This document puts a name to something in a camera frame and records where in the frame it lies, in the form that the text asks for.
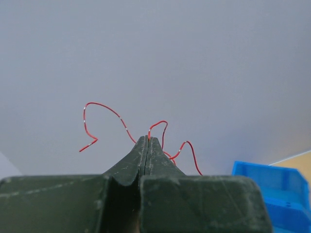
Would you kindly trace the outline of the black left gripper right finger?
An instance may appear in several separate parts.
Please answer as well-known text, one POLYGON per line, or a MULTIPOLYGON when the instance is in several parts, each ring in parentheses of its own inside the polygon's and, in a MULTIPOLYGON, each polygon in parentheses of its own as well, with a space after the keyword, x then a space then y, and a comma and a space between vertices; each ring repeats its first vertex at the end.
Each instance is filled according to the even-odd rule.
POLYGON ((140 180, 143 233, 270 233, 258 185, 244 176, 185 175, 148 141, 140 180))

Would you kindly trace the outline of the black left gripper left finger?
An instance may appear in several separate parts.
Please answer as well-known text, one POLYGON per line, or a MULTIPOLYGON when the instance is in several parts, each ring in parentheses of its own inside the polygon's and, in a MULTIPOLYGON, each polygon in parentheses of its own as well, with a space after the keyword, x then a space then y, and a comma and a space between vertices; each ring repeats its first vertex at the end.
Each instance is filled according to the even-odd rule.
POLYGON ((142 136, 102 174, 12 176, 0 182, 3 233, 138 233, 142 136))

